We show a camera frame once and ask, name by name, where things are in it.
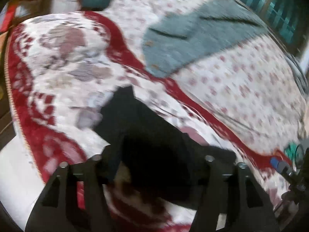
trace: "white surface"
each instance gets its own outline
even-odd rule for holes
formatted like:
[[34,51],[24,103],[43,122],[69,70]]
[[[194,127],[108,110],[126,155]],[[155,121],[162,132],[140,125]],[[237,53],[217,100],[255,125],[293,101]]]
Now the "white surface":
[[17,136],[0,152],[0,200],[22,230],[44,187],[28,158],[29,151]]
[[50,12],[52,14],[73,12],[80,10],[77,0],[52,0]]

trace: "screw head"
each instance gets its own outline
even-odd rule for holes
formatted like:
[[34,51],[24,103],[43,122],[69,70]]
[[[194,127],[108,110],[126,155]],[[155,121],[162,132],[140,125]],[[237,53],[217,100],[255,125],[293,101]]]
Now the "screw head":
[[242,168],[242,169],[247,168],[247,164],[245,164],[245,163],[243,163],[243,162],[239,162],[237,165],[238,165],[240,168]]
[[63,161],[59,164],[59,167],[66,168],[69,164],[66,161]]
[[205,156],[205,160],[206,160],[206,161],[209,161],[209,162],[212,162],[212,161],[214,161],[214,157],[211,156],[211,155],[206,155],[206,156]]
[[101,155],[100,154],[96,154],[96,155],[92,156],[91,159],[94,160],[94,161],[98,161],[98,160],[101,159]]

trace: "black cloth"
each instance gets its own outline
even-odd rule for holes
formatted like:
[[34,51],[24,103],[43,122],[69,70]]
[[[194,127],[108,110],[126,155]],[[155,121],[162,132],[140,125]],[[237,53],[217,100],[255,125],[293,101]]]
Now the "black cloth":
[[118,88],[100,112],[103,119],[94,131],[110,144],[122,140],[117,154],[135,187],[159,192],[168,188],[175,195],[175,187],[185,189],[207,180],[206,155],[227,165],[236,159],[232,151],[202,146],[189,138],[137,100],[131,86]]

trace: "green object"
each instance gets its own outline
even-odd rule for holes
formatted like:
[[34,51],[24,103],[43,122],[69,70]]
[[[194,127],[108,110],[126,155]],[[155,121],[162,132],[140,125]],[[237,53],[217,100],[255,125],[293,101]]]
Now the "green object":
[[290,142],[288,147],[284,149],[284,154],[291,160],[295,161],[297,144],[295,142]]

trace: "gray towel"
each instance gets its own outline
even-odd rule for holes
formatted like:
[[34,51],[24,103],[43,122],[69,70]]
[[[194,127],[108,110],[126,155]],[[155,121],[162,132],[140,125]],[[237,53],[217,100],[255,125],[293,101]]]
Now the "gray towel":
[[164,78],[186,64],[266,34],[267,26],[234,0],[212,0],[186,14],[169,14],[143,37],[146,70]]

